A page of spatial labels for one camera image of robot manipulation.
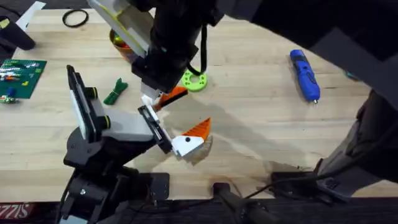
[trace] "circuit board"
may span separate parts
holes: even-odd
[[[0,75],[11,75],[18,80],[0,81],[0,96],[6,94],[9,87],[16,89],[15,98],[29,99],[44,71],[46,61],[7,59],[0,67]]]

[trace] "red sign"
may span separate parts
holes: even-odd
[[[18,220],[27,218],[33,210],[31,203],[0,203],[0,220]]]

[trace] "orange and white object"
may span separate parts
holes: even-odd
[[[151,105],[151,98],[146,95],[143,95],[141,100],[147,106],[153,120],[160,125],[160,121],[156,115],[156,112],[161,110],[164,106],[167,106],[175,100],[185,96],[186,94],[188,94],[188,90],[185,87],[176,86],[168,95],[162,95],[155,105]],[[205,143],[210,133],[210,128],[211,118],[208,118],[189,131],[171,140],[165,129],[162,127],[164,133],[172,144],[174,154],[176,156],[182,157],[198,149]]]
[[[181,136],[173,138],[172,145],[175,154],[185,156],[188,153],[198,149],[202,146],[211,128],[211,118],[202,121],[191,130],[183,133]]]

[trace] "green ring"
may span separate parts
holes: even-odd
[[[206,74],[199,75],[198,82],[191,82],[191,77],[196,76],[189,70],[187,70],[181,78],[182,84],[190,91],[200,91],[206,87],[207,76]]]

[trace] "wooden table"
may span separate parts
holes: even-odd
[[[137,113],[140,80],[109,41],[109,25],[94,10],[78,29],[62,24],[65,10],[36,13],[28,26],[37,47],[14,58],[47,60],[32,98],[0,105],[0,202],[59,200],[72,168],[63,165],[66,141],[77,126],[67,83],[73,65],[104,99],[122,77],[129,88],[113,108]],[[208,198],[213,182],[242,195],[263,186],[275,170],[311,169],[346,136],[369,88],[306,52],[322,89],[317,106],[303,101],[288,54],[297,46],[244,21],[224,18],[208,37],[209,82],[159,113],[175,134],[212,117],[206,147],[189,160],[153,148],[128,165],[168,172],[170,198]],[[381,182],[357,196],[396,196]]]

